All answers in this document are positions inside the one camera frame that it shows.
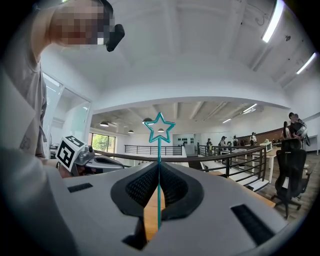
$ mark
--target wooden floor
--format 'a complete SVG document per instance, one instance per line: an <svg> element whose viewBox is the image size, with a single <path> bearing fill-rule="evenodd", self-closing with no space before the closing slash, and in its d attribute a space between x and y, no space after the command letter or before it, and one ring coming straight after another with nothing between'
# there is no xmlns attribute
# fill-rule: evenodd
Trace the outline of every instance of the wooden floor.
<svg viewBox="0 0 320 256"><path fill-rule="evenodd" d="M293 201L296 201L297 203L301 204L300 210L297 210L297 207L294 205L289 204L289 217L287 219L288 222L292 222L296 218L306 215L313 205L314 200L316 199L319 188L320 188L320 155L317 155L316 153L308 153L306 156L305 163L309 165L308 169L313 169L313 172L310 176L310 180L308 183L308 186L306 188L306 191L301 194L301 200L298 201L298 199L293 198ZM270 169L267 169L265 172L265 176L269 177ZM274 159L274 169L273 169L273 175L272 175L272 181L271 184L267 185L266 187L259 190L257 193L267 199L271 199L273 195L277 193L275 188L275 182L279 176L279 165L277 158ZM275 209L282 215L286 216L286 208L284 205L279 205L275 207Z"/></svg>

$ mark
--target ceiling beam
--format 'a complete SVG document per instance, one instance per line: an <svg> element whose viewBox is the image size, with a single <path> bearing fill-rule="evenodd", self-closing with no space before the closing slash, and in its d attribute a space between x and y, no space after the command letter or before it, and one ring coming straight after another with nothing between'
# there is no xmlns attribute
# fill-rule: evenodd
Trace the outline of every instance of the ceiling beam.
<svg viewBox="0 0 320 256"><path fill-rule="evenodd" d="M214 110L210 112L210 114L203 121L211 118L212 116L220 112L227 104L227 102L221 102Z"/></svg>
<svg viewBox="0 0 320 256"><path fill-rule="evenodd" d="M246 5L247 0L231 1L231 12L224 32L222 48L219 53L219 57L223 60L229 59L230 54L232 53L237 40L241 22L244 18Z"/></svg>
<svg viewBox="0 0 320 256"><path fill-rule="evenodd" d="M177 7L179 9L189 9L189 10L199 10L204 12L213 12L217 15L224 16L226 14L226 11L223 9L215 8L208 5L202 5L199 3L178 3Z"/></svg>
<svg viewBox="0 0 320 256"><path fill-rule="evenodd" d="M248 106L249 103L242 103L240 104L238 107L234 108L233 110L231 110L228 114L225 115L225 118L233 118L234 114L237 113L238 111L244 109L246 106Z"/></svg>
<svg viewBox="0 0 320 256"><path fill-rule="evenodd" d="M281 27L281 31L284 31L286 29L286 26L288 22L285 22L284 27ZM270 41L268 43L264 43L264 45L259 49L259 51L255 54L254 58L251 61L250 69L253 71L258 71L258 69L261 67L261 65L264 63L264 61L267 59L268 54L272 51L272 49L275 49L278 47L281 43L286 43L286 37L283 35L275 36L275 33L279 31L279 25L275 29L273 36L271 37Z"/></svg>
<svg viewBox="0 0 320 256"><path fill-rule="evenodd" d="M158 107L156 105L151 105L151 108L152 108L153 112L155 113L155 116L157 116L158 113L160 112Z"/></svg>
<svg viewBox="0 0 320 256"><path fill-rule="evenodd" d="M177 56L181 53L180 26L178 20L176 0L163 0L165 28L171 54Z"/></svg>
<svg viewBox="0 0 320 256"><path fill-rule="evenodd" d="M179 103L178 102L175 102L173 103L173 119L178 119L178 116L179 116Z"/></svg>
<svg viewBox="0 0 320 256"><path fill-rule="evenodd" d="M144 117L139 114L139 112L133 108L127 108L132 114L134 114L137 118L139 118L141 121L144 120Z"/></svg>
<svg viewBox="0 0 320 256"><path fill-rule="evenodd" d="M200 108L202 107L202 105L203 105L204 103L205 103L204 101L198 101L198 102L195 104L195 106L194 106L194 108L193 108L193 111L192 111L189 119L194 119L194 118L195 118L195 116L198 114Z"/></svg>

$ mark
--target teal vertical line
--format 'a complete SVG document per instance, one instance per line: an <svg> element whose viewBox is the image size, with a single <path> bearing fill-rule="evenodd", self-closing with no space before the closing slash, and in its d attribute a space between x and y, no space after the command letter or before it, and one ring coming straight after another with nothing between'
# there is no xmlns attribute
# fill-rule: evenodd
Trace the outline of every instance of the teal vertical line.
<svg viewBox="0 0 320 256"><path fill-rule="evenodd" d="M160 188L160 162L161 162L161 139L158 139L158 230L161 226L161 188Z"/></svg>

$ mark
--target vr headset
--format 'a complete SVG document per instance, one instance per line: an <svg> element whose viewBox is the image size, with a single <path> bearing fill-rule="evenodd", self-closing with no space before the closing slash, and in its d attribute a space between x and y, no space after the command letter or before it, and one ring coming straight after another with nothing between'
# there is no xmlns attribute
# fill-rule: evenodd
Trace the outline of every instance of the vr headset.
<svg viewBox="0 0 320 256"><path fill-rule="evenodd" d="M103 5L104 11L110 13L110 17L114 14L114 9L112 5L107 0L95 0ZM125 37L125 30L121 24L114 26L113 30L109 32L109 40L105 42L105 47L108 52L112 52L120 41Z"/></svg>

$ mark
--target person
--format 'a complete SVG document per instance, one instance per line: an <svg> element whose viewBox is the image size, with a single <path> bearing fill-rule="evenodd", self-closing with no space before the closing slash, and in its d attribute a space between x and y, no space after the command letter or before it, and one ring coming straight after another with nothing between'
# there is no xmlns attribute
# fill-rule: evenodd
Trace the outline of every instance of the person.
<svg viewBox="0 0 320 256"><path fill-rule="evenodd" d="M98 36L109 36L112 6L106 0L69 0L58 6L38 9L12 37L3 58L4 72L35 115L24 133L20 149L38 157L43 165L56 167L63 178L70 173L56 159L45 159L42 126L47 109L47 88L41 53L51 44L63 47L96 45Z"/></svg>
<svg viewBox="0 0 320 256"><path fill-rule="evenodd" d="M290 135L287 121L284 121L284 123L283 123L283 130L282 130L281 137L284 139L291 139L291 135Z"/></svg>
<svg viewBox="0 0 320 256"><path fill-rule="evenodd" d="M251 134L251 136L250 136L250 145L251 146L254 146L256 143L257 143L257 138L256 138L256 136L255 136L255 132L253 132L252 134Z"/></svg>
<svg viewBox="0 0 320 256"><path fill-rule="evenodd" d="M301 124L302 121L298 123L299 118L297 118L297 116L292 112L289 113L289 118L290 118L289 131L290 131L291 137L301 140L302 138L298 135L298 131L302 126Z"/></svg>
<svg viewBox="0 0 320 256"><path fill-rule="evenodd" d="M220 143L219 143L219 146L222 147L222 146L227 146L226 145L226 137L225 136L222 136L221 140L220 140Z"/></svg>
<svg viewBox="0 0 320 256"><path fill-rule="evenodd" d="M206 150L208 152L208 156L212 155L212 142L208 138L208 141L206 142Z"/></svg>
<svg viewBox="0 0 320 256"><path fill-rule="evenodd" d="M238 146L238 139L236 135L233 136L233 146L234 147Z"/></svg>

